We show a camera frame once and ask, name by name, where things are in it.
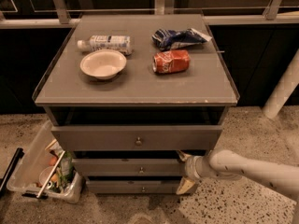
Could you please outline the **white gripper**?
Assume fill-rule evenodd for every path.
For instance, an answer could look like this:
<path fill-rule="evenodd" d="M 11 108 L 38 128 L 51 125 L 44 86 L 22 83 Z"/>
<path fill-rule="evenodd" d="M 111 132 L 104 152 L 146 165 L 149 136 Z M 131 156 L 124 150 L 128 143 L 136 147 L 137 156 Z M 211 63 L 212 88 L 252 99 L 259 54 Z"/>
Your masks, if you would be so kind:
<path fill-rule="evenodd" d="M 204 177 L 214 177 L 215 171 L 210 167 L 206 156 L 192 156 L 181 150 L 177 151 L 181 161 L 185 162 L 185 174 L 179 182 L 176 194 L 182 195 L 193 192 L 196 182 Z"/>

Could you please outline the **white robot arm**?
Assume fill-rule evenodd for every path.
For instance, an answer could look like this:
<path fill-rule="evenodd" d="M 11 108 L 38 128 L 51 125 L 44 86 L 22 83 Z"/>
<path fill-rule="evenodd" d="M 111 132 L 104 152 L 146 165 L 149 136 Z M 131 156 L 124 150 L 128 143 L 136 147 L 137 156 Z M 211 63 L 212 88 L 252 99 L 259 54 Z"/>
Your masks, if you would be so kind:
<path fill-rule="evenodd" d="M 177 195 L 185 194 L 202 178 L 234 179 L 244 176 L 294 201 L 292 224 L 299 224 L 299 167 L 242 157 L 217 148 L 205 156 L 178 151 L 183 161 L 183 177 Z"/>

